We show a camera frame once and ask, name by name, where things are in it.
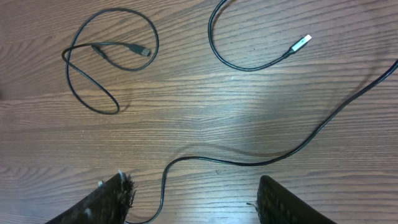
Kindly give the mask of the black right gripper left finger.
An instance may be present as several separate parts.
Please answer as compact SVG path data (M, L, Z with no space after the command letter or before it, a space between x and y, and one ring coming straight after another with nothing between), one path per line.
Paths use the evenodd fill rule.
M134 196L131 176L119 172L46 224L123 224Z

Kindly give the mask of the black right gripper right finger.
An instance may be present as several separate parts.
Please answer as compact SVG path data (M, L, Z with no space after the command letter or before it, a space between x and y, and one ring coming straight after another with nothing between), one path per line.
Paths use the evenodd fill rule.
M336 224L268 175L260 178L256 203L248 205L261 224Z

